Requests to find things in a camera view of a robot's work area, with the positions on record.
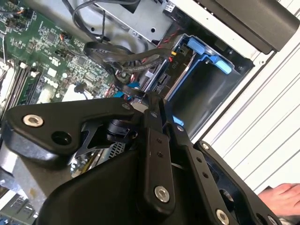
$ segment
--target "chip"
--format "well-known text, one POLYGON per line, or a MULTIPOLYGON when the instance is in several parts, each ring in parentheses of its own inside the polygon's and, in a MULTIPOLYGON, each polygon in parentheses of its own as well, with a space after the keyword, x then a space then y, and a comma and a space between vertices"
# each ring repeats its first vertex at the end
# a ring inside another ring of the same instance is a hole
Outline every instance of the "chip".
POLYGON ((52 33, 49 33, 48 36, 47 36, 47 39, 51 42, 54 42, 55 38, 56 38, 56 36, 52 33))
POLYGON ((80 66, 83 66, 83 65, 85 64, 85 62, 86 62, 86 59, 83 58, 83 57, 80 57, 80 58, 78 59, 78 61, 77 61, 77 63, 78 63, 80 66))
POLYGON ((34 44, 32 44, 31 42, 29 42, 28 48, 29 48, 29 49, 33 49, 33 47, 34 47, 34 44))

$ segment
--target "green circuit board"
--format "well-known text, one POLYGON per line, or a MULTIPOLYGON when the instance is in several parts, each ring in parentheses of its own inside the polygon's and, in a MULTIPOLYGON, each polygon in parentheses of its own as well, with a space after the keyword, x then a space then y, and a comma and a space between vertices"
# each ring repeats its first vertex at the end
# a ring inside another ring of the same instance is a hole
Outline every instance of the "green circuit board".
POLYGON ((65 47, 60 39, 64 30, 52 21, 21 1, 17 5, 9 0, 0 1, 0 10, 23 9, 28 10, 26 15, 0 14, 0 31, 6 33, 8 57, 37 74, 26 78, 17 105, 60 102, 71 85, 82 82, 92 98, 106 97, 113 77, 87 57, 69 51, 82 53, 84 43, 80 39, 68 34, 65 47))

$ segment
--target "black plastic cover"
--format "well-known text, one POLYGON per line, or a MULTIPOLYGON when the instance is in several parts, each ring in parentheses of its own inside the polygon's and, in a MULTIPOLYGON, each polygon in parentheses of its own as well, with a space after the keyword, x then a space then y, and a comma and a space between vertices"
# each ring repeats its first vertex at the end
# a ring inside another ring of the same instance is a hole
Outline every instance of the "black plastic cover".
POLYGON ((195 0, 264 54, 280 51, 300 21, 276 0, 195 0))

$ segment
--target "black metal arm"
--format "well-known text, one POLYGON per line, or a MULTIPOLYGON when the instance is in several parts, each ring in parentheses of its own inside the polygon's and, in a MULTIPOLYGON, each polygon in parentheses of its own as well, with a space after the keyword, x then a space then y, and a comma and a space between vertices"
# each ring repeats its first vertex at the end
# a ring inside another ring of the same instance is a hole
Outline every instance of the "black metal arm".
MULTIPOLYGON (((5 150, 18 155, 38 184, 36 168, 58 174, 75 154, 126 143, 124 153, 49 195, 44 191, 36 225, 281 224, 211 146, 190 142, 167 102, 154 93, 145 100, 143 113, 119 98, 19 106, 6 113, 5 150)), ((16 171, 11 174, 18 181, 16 171)), ((38 202, 38 191, 27 186, 29 199, 38 202)))

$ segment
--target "finger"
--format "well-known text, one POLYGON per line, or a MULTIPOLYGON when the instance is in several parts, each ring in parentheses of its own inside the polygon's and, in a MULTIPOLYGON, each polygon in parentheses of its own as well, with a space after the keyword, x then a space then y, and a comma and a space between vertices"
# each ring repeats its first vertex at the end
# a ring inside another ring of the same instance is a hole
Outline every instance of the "finger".
POLYGON ((295 203, 292 212, 294 215, 300 215, 300 200, 295 203))
POLYGON ((297 184, 281 184, 279 186, 277 186, 276 188, 274 188, 274 192, 276 192, 278 195, 282 194, 286 191, 288 191, 289 189, 293 188, 294 186, 296 186, 297 184))
POLYGON ((285 191, 284 193, 281 193, 285 199, 289 198, 299 198, 300 200, 300 184, 295 185, 294 187, 290 188, 289 190, 285 191))

